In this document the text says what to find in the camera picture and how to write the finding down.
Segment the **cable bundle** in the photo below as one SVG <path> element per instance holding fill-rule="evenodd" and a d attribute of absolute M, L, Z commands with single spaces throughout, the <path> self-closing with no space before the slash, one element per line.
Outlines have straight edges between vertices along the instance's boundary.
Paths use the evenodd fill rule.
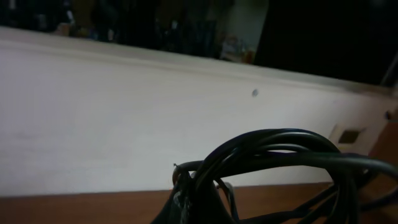
<path fill-rule="evenodd" d="M 326 169 L 333 185 L 295 210 L 240 220 L 232 186 L 221 178 L 285 166 Z M 193 178 L 188 171 L 195 171 Z M 320 217 L 327 217 L 326 223 L 359 223 L 360 212 L 397 202 L 397 189 L 372 202 L 358 202 L 358 189 L 379 173 L 398 180 L 398 170 L 394 166 L 366 156 L 342 154 L 319 134 L 301 129 L 265 129 L 227 141 L 204 161 L 177 166 L 173 174 L 175 188 L 170 200 L 177 202 L 176 198 L 181 199 L 178 207 L 183 208 L 179 210 L 183 218 L 179 223 L 283 223 L 292 218 L 301 218 L 299 223 L 312 223 Z M 223 206 L 214 180 L 226 193 L 231 215 Z M 158 222 L 153 223 L 172 223 L 170 219 L 159 222 L 159 217 L 156 219 Z"/>

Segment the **wire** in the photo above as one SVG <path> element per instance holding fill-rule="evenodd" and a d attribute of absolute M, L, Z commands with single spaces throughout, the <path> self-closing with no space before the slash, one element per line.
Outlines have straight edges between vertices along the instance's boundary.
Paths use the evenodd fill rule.
<path fill-rule="evenodd" d="M 280 150 L 291 153 L 276 152 Z M 219 197 L 211 188 L 213 180 L 256 170 L 285 166 L 311 166 L 326 169 L 333 185 L 293 211 L 279 212 L 239 220 L 233 192 L 223 186 L 232 201 L 231 218 L 220 207 Z M 173 174 L 177 180 L 181 170 L 196 171 L 192 200 L 195 223 L 282 223 L 302 218 L 299 223 L 312 223 L 326 216 L 325 223 L 359 223 L 359 212 L 397 202 L 398 189 L 366 204 L 358 203 L 358 189 L 383 173 L 398 181 L 398 170 L 383 161 L 357 154 L 342 154 L 323 136 L 301 129 L 265 129 L 235 137 L 215 149 L 204 161 L 179 165 Z"/>

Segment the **cable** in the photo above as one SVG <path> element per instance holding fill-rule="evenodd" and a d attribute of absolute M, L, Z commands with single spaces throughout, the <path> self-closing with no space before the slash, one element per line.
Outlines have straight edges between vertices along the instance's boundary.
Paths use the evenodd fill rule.
<path fill-rule="evenodd" d="M 219 196 L 211 188 L 213 180 L 256 170 L 285 166 L 311 166 L 326 169 L 333 185 L 293 211 L 239 220 L 231 218 L 220 206 Z M 215 149 L 204 161 L 179 165 L 173 174 L 177 180 L 181 170 L 196 171 L 192 198 L 197 218 L 195 223 L 282 223 L 302 218 L 299 223 L 312 223 L 326 216 L 325 223 L 359 223 L 359 212 L 397 202 L 398 189 L 366 204 L 358 203 L 358 189 L 383 173 L 398 181 L 398 170 L 383 161 L 357 154 L 342 154 L 323 136 L 301 129 L 265 129 L 235 137 Z"/>

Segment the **wooden floor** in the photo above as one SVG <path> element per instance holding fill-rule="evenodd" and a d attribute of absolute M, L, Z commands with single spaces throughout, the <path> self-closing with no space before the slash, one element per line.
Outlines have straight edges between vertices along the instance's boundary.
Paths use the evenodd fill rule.
<path fill-rule="evenodd" d="M 294 209 L 326 187 L 326 184 L 303 184 L 237 188 L 235 194 L 239 217 L 249 218 Z M 163 207 L 169 193 L 155 191 L 0 198 L 0 223 L 150 223 Z M 363 215 L 362 221 L 392 223 L 377 212 Z"/>

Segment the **brown wooden panel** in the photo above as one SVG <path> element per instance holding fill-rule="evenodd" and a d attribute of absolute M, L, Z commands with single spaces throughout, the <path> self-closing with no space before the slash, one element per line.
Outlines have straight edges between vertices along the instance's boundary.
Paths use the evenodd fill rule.
<path fill-rule="evenodd" d="M 239 216 L 249 218 L 291 210 L 326 187 L 327 184 L 302 184 L 237 188 Z M 0 223 L 150 223 L 169 193 L 153 191 L 0 198 Z M 365 215 L 363 221 L 388 223 L 377 212 Z"/>

